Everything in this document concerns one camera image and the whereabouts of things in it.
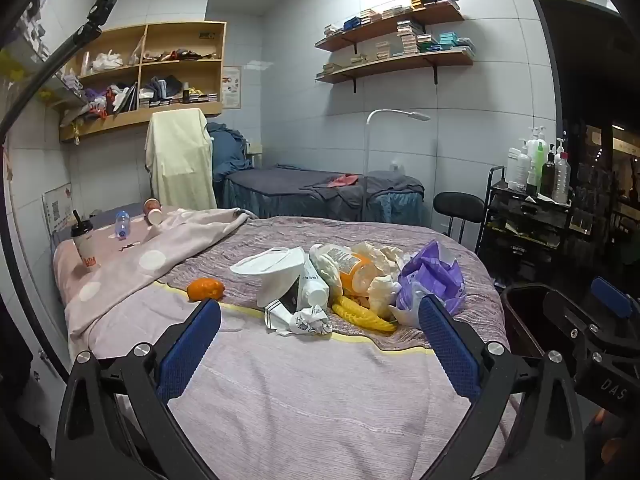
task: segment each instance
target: sign with qr code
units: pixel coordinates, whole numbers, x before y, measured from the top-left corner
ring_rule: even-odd
[[[58,232],[74,222],[71,183],[47,191],[42,196],[49,233]]]

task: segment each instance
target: white lamp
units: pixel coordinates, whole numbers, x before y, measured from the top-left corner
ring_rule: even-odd
[[[369,173],[369,141],[371,138],[371,132],[369,130],[369,124],[371,118],[380,112],[391,112],[394,114],[401,114],[407,117],[411,117],[417,121],[431,121],[428,115],[419,114],[418,112],[403,112],[402,110],[389,110],[383,108],[382,110],[373,110],[367,118],[367,125],[364,128],[364,164],[362,165],[362,211],[360,213],[360,221],[364,222],[364,209],[367,205],[367,173]]]

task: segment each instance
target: wooden cabinet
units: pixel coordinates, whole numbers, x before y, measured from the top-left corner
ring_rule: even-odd
[[[85,89],[97,92],[103,91],[107,86],[116,83],[131,85],[136,83],[137,89],[136,110],[118,113],[105,119],[85,121],[75,127],[67,126],[60,129],[60,141],[73,140],[78,137],[97,134],[148,123],[154,112],[175,110],[180,108],[200,108],[207,116],[215,116],[222,113],[222,65],[225,50],[224,22],[183,22],[183,23],[149,23],[147,25],[135,25],[133,27],[116,28],[107,30],[95,41],[92,41],[86,49],[78,54],[67,64],[66,71],[73,70],[76,75],[81,74],[84,54],[89,52],[91,61],[98,54],[118,53],[126,64],[123,67],[105,72],[93,73],[79,77]],[[138,62],[127,64],[132,53],[142,42],[141,55]],[[171,52],[179,48],[192,50],[201,56],[212,54],[210,59],[201,60],[169,60],[145,62],[142,54],[161,54]],[[140,107],[139,93],[153,77],[163,79],[173,76],[180,82],[188,82],[190,87],[197,88],[205,94],[217,94],[215,102],[201,102],[192,104],[172,104],[160,107]]]

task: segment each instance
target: crumpled napkin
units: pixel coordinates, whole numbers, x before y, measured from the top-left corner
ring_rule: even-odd
[[[276,334],[330,334],[333,331],[329,318],[319,306],[303,308],[290,313],[280,300],[271,301],[264,309],[264,323]]]
[[[455,256],[436,240],[432,240],[409,261],[400,272],[401,285],[396,299],[397,310],[412,310],[412,283],[418,282],[427,293],[433,293],[442,300],[447,311],[453,316],[466,296],[465,279]]]

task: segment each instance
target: clear water bottle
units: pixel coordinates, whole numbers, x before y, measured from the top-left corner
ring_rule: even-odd
[[[568,158],[567,152],[562,152],[560,157],[560,161],[556,164],[556,184],[551,198],[559,204],[566,204],[569,195],[569,176],[571,175],[571,167],[566,161]]]
[[[129,213],[120,211],[116,215],[116,237],[118,240],[125,240],[129,236],[131,219]]]

